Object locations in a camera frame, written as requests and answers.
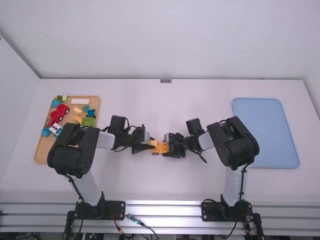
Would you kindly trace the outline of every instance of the building blocks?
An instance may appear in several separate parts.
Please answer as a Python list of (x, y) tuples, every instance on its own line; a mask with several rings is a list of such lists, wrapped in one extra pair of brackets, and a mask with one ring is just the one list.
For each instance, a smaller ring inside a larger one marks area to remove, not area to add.
[(63, 103), (56, 107), (56, 110), (50, 113), (50, 118), (54, 119), (56, 122), (62, 121), (64, 115), (70, 112), (70, 108)]
[(77, 114), (77, 115), (79, 115), (79, 114), (82, 113), (82, 111), (81, 111), (79, 108), (77, 108), (77, 107), (75, 107), (75, 108), (73, 109), (73, 111), (74, 111), (75, 114)]
[(55, 135), (59, 136), (60, 132), (62, 131), (62, 126), (60, 126), (58, 123), (53, 124), (49, 130), (54, 133)]
[(51, 107), (52, 108), (56, 108), (59, 106), (61, 102), (59, 100), (53, 100), (52, 104), (51, 104)]
[(95, 115), (95, 110), (94, 109), (88, 110), (87, 116), (90, 117), (90, 118), (95, 117), (96, 116)]
[(47, 126), (48, 126), (48, 127), (51, 127), (51, 126), (52, 126), (53, 124), (55, 124), (55, 123), (58, 123), (58, 121), (57, 121), (56, 119), (54, 119), (54, 118), (49, 118), (45, 126), (46, 126), (46, 127), (47, 127)]
[(90, 102), (90, 99), (87, 98), (72, 98), (71, 104), (79, 104), (79, 105), (88, 105)]
[(63, 104), (63, 103), (59, 104), (56, 107), (56, 110), (61, 112), (61, 113), (64, 113), (63, 115), (68, 114), (70, 112), (70, 108), (67, 105)]
[(51, 134), (51, 131), (49, 130), (49, 128), (45, 127), (44, 129), (42, 129), (41, 131), (41, 135), (44, 137), (49, 137)]
[(62, 102), (67, 103), (69, 101), (69, 97), (67, 95), (62, 96)]
[(90, 106), (89, 105), (84, 105), (82, 107), (83, 112), (86, 114), (89, 110), (90, 110)]
[(90, 126), (90, 127), (96, 127), (96, 119), (93, 117), (84, 117), (82, 119), (81, 126)]
[(75, 119), (79, 124), (82, 123), (82, 118), (81, 118), (81, 117), (75, 116), (74, 119)]
[(60, 102), (62, 102), (62, 96), (60, 96), (60, 95), (58, 95), (58, 96), (56, 96), (56, 99), (58, 100), (58, 101), (60, 101)]

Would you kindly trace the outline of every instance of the toy block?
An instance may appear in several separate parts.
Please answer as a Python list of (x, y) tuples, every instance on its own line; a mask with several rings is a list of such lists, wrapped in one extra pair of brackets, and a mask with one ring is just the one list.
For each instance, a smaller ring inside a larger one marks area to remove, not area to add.
[(69, 101), (69, 97), (67, 95), (62, 96), (62, 102), (67, 103)]
[(87, 98), (72, 98), (71, 104), (80, 104), (80, 105), (88, 105), (90, 102), (90, 99)]
[(81, 118), (81, 117), (75, 116), (74, 119), (75, 119), (79, 124), (82, 123), (82, 118)]
[(79, 108), (77, 108), (77, 107), (75, 107), (75, 108), (73, 109), (73, 111), (74, 111), (75, 114), (77, 114), (77, 115), (79, 115), (79, 114), (82, 113), (82, 111), (81, 111)]
[(53, 100), (53, 102), (52, 102), (52, 104), (51, 104), (51, 107), (52, 107), (52, 108), (56, 108), (56, 107), (58, 107), (59, 104), (60, 104), (60, 101), (58, 101), (58, 100)]
[(42, 131), (41, 131), (41, 135), (44, 136), (44, 137), (49, 137), (50, 134), (51, 134), (51, 131), (47, 127), (42, 129)]
[(89, 110), (90, 110), (90, 106), (89, 105), (84, 105), (82, 107), (83, 112), (86, 114)]
[(50, 128), (49, 128), (49, 130), (51, 131), (51, 132), (53, 132), (55, 135), (58, 135), (59, 136), (59, 134), (61, 133), (61, 131), (62, 131), (62, 126), (60, 126), (58, 123), (54, 123)]
[(84, 117), (82, 119), (81, 126), (90, 126), (90, 127), (96, 127), (96, 119), (93, 117)]
[(87, 112), (87, 116), (88, 117), (90, 117), (90, 118), (92, 118), (92, 117), (95, 117), (96, 115), (95, 115), (95, 110), (94, 109), (90, 109), (90, 110), (88, 110), (88, 112)]
[(56, 96), (56, 99), (57, 99), (58, 101), (62, 102), (62, 96), (58, 95), (58, 96)]

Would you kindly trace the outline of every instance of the black bracket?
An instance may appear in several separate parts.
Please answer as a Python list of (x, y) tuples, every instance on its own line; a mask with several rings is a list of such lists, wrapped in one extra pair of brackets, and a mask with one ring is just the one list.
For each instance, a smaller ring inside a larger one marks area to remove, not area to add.
[(201, 218), (204, 222), (251, 222), (252, 205), (244, 200), (232, 207), (225, 202), (204, 201), (201, 204)]
[(123, 220), (125, 219), (126, 202), (102, 200), (97, 206), (77, 202), (74, 219), (84, 220)]
[(97, 206), (91, 206), (86, 202), (77, 202), (74, 211), (69, 211), (66, 216), (66, 223), (62, 240), (69, 240), (74, 220), (124, 220), (126, 202), (106, 201), (102, 194)]

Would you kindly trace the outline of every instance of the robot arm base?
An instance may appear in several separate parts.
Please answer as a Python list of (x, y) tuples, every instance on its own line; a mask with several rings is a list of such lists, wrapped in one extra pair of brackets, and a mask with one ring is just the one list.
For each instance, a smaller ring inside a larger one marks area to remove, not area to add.
[(220, 198), (220, 202), (202, 202), (201, 217), (204, 222), (251, 222), (253, 211), (250, 202), (241, 200), (234, 206), (228, 206), (222, 195)]

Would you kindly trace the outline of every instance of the blue tray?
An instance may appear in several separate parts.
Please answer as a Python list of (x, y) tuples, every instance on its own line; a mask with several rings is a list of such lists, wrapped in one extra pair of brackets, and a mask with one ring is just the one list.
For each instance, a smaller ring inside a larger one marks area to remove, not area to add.
[(257, 140), (260, 153), (254, 168), (286, 168), (299, 166), (299, 157), (288, 121), (279, 100), (274, 98), (235, 98), (233, 113)]

